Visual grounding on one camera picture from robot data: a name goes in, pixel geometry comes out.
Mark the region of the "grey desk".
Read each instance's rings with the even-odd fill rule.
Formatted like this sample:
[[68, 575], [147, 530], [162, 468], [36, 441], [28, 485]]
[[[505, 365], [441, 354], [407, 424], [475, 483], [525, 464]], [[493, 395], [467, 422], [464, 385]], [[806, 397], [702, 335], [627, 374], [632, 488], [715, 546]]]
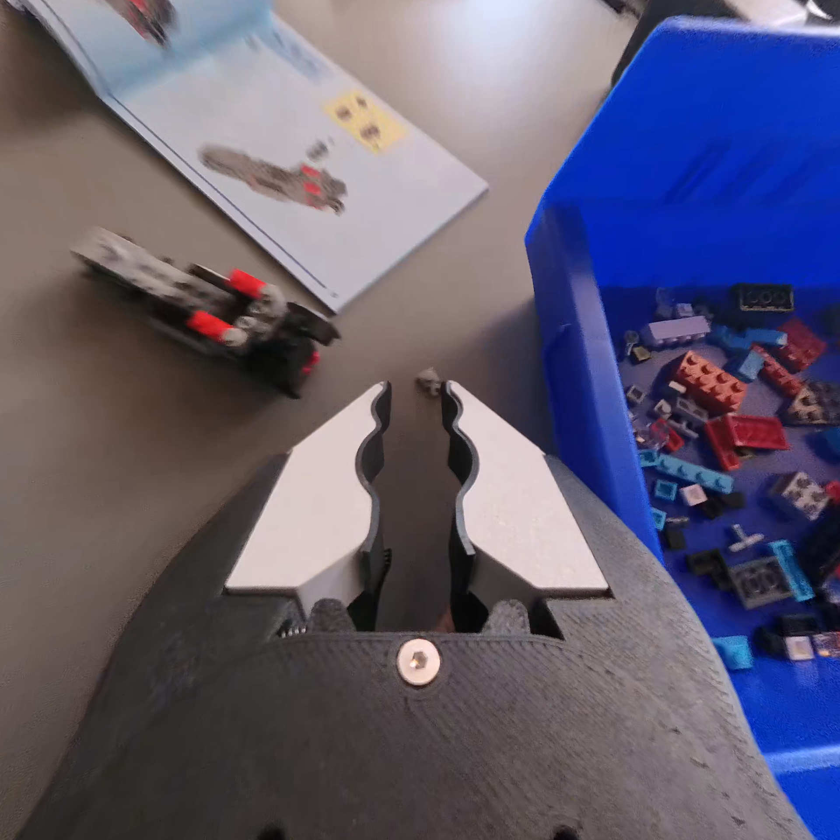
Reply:
[[2, 838], [56, 770], [103, 666], [170, 558], [267, 459], [392, 383], [375, 482], [394, 569], [378, 627], [448, 603], [457, 482], [434, 367], [554, 455], [524, 235], [636, 21], [603, 2], [278, 2], [278, 15], [488, 184], [337, 319], [299, 401], [171, 341], [69, 247], [100, 225], [178, 264], [319, 302], [2, 5]]

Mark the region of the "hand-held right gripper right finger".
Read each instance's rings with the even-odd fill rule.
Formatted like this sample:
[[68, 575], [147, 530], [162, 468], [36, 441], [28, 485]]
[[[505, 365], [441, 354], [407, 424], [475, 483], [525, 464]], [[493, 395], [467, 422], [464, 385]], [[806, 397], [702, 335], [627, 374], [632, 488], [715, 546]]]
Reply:
[[549, 601], [609, 598], [550, 457], [455, 381], [442, 384], [440, 405], [458, 481], [448, 544], [454, 629], [479, 632], [498, 604], [517, 602], [530, 627], [558, 632]]

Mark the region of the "blue plastic bin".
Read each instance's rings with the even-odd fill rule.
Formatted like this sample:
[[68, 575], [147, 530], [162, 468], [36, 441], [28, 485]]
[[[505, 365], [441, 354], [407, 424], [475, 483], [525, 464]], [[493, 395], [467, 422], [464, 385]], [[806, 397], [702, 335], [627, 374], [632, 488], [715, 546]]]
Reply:
[[786, 430], [790, 449], [732, 472], [742, 507], [693, 516], [687, 546], [665, 547], [638, 464], [625, 388], [652, 391], [686, 349], [618, 361], [624, 335], [653, 319], [656, 292], [699, 301], [735, 323], [744, 286], [791, 288], [794, 309], [758, 312], [759, 326], [798, 319], [826, 342], [807, 381], [838, 383], [838, 33], [753, 28], [677, 17], [656, 28], [545, 192], [526, 235], [542, 355], [560, 456], [654, 552], [711, 637], [771, 628], [811, 613], [838, 631], [838, 573], [825, 601], [748, 610], [693, 574], [686, 557], [728, 551], [733, 523], [789, 541], [808, 566], [820, 522], [771, 496], [804, 472], [838, 481], [838, 445], [813, 427]]

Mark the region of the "pile of colourful toy bricks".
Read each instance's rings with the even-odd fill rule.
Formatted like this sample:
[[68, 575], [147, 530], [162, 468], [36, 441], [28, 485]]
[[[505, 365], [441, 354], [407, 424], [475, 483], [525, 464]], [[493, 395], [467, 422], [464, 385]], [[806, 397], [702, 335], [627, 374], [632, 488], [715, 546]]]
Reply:
[[838, 303], [739, 285], [625, 332], [649, 512], [732, 671], [838, 661]]

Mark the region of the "light blue instruction booklet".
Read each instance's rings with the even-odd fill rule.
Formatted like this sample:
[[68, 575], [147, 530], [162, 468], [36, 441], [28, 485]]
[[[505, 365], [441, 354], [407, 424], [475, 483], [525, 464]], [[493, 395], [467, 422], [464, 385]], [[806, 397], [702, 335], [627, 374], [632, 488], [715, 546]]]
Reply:
[[331, 312], [488, 190], [272, 2], [7, 2]]

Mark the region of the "toy brick vehicle model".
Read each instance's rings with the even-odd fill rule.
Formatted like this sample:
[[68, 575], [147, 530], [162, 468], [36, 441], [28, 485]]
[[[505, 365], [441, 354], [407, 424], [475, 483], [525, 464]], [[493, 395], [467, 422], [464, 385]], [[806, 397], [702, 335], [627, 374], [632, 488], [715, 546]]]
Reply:
[[241, 269], [221, 275], [196, 264], [179, 268], [102, 227], [86, 232], [70, 253], [122, 289], [163, 333], [291, 398], [300, 397], [319, 348], [340, 340], [331, 320]]

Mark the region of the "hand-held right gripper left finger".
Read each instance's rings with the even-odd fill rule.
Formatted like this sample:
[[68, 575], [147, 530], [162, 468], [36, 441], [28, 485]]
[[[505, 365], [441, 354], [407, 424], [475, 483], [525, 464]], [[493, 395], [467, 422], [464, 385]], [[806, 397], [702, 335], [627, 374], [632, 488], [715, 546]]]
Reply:
[[290, 597], [304, 617], [330, 599], [375, 629], [392, 555], [373, 482], [391, 412], [392, 385], [378, 382], [287, 452], [226, 593]]

